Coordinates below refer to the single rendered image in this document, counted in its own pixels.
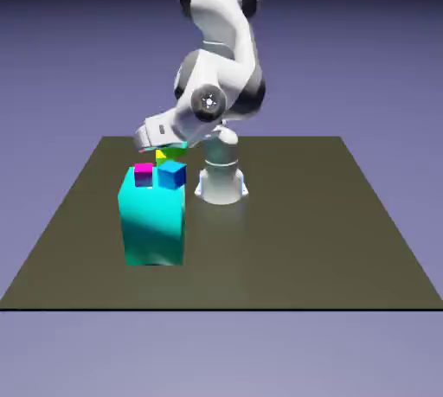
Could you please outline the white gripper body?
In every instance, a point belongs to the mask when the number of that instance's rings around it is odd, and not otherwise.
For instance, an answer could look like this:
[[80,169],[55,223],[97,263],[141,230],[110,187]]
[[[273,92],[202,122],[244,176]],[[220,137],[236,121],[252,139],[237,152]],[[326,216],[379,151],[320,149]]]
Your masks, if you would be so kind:
[[135,133],[134,143],[139,152],[166,148],[185,149],[187,147],[187,143],[165,125],[140,126]]

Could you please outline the small yellow cube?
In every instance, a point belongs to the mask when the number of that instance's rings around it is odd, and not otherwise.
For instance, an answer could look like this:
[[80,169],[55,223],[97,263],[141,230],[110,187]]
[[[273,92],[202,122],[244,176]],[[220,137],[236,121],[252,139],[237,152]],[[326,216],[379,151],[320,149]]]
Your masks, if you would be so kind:
[[167,161],[174,161],[177,154],[173,149],[160,149],[155,151],[156,166],[160,166]]

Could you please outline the small magenta cube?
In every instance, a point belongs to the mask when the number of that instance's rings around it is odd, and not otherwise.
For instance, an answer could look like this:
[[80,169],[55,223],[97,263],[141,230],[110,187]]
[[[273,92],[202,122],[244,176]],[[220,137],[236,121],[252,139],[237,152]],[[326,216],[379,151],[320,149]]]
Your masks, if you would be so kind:
[[134,183],[138,188],[151,188],[153,186],[152,163],[136,163],[133,169]]

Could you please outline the small blue cube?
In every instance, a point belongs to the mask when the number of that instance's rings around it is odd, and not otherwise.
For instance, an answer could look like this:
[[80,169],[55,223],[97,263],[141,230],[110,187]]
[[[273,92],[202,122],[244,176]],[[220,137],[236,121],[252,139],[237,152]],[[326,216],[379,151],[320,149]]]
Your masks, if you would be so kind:
[[186,184],[187,165],[168,160],[157,167],[158,185],[165,189],[179,189]]

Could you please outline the large green box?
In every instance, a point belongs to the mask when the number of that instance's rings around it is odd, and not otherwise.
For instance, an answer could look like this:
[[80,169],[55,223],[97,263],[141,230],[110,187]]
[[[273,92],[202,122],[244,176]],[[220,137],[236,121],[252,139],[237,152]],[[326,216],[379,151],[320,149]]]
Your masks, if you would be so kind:
[[159,150],[156,150],[156,160],[162,163],[168,160],[175,161],[179,157],[184,156],[186,154],[186,151],[186,148],[163,147]]

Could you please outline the large cyan box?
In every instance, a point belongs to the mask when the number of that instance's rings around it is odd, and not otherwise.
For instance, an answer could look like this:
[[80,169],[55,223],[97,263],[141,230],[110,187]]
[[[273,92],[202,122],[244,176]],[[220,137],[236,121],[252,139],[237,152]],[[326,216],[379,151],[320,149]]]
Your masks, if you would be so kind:
[[135,186],[133,165],[119,190],[119,215],[128,266],[183,263],[186,184],[179,189],[160,187],[157,167],[154,165],[151,188]]

